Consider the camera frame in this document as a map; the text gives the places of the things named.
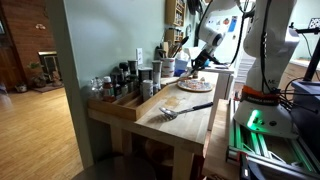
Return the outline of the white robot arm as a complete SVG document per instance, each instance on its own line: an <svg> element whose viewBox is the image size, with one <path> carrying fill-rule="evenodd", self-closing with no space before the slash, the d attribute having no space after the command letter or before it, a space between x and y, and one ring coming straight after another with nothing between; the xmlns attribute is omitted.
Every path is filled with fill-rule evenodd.
<svg viewBox="0 0 320 180"><path fill-rule="evenodd" d="M295 139L289 111L281 102L279 83L298 43L289 27L297 0L256 0L244 51L255 58L248 71L233 119L251 132Z"/></svg>

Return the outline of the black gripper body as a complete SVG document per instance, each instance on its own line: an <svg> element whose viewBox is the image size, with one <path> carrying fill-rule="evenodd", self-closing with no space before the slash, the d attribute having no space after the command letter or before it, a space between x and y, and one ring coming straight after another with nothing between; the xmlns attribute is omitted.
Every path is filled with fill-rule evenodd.
<svg viewBox="0 0 320 180"><path fill-rule="evenodd" d="M207 60L212 61L215 64L220 64L215 57L212 57L206 50L202 50L200 54L191 61L192 71L202 70Z"/></svg>

